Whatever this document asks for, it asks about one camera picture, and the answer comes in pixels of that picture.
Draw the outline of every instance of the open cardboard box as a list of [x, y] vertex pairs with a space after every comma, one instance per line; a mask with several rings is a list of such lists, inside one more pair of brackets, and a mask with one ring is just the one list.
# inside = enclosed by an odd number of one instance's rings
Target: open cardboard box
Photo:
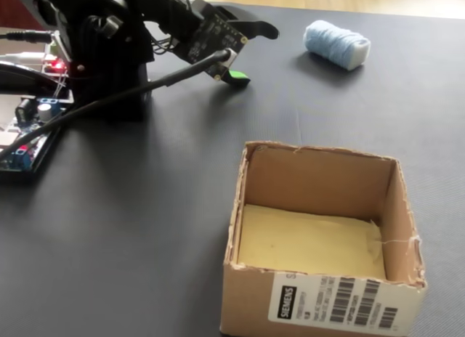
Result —
[[[381, 230], [387, 279], [239, 263], [246, 204], [375, 222]], [[407, 336], [426, 292], [419, 243], [403, 174], [394, 158], [249, 142], [240, 164], [225, 254], [221, 331], [242, 337]], [[350, 300], [344, 321], [331, 321], [336, 296], [347, 283]], [[365, 319], [356, 324], [360, 314]]]

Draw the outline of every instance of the white label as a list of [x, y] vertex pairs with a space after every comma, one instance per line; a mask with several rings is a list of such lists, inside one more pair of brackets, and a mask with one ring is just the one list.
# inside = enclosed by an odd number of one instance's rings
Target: white label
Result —
[[402, 337], [411, 329], [425, 290], [350, 277], [276, 273], [268, 319]]

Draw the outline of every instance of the black table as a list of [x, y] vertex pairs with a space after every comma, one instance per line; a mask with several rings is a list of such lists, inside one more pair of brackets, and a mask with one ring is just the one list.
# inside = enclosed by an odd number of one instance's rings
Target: black table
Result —
[[[235, 92], [207, 75], [153, 94], [148, 125], [76, 124], [34, 187], [0, 187], [0, 336], [218, 336], [222, 259], [246, 140], [399, 158], [429, 294], [412, 336], [462, 336], [465, 22], [246, 7]], [[347, 73], [302, 46], [324, 19], [373, 42]], [[152, 79], [180, 67], [171, 55]]]

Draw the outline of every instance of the ball of yarn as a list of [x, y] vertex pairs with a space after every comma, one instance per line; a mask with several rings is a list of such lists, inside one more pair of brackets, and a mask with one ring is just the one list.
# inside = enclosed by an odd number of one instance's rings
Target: ball of yarn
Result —
[[315, 21], [306, 28], [304, 44], [309, 52], [314, 52], [347, 70], [362, 65], [371, 46], [370, 40], [361, 34], [322, 20]]

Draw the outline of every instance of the light blue yarn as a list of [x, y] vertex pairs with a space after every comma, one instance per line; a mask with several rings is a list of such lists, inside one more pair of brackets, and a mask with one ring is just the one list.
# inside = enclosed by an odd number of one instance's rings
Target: light blue yarn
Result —
[[345, 30], [326, 21], [318, 20], [307, 27], [304, 34], [304, 44], [309, 52], [348, 68], [354, 45], [370, 41], [359, 33]]

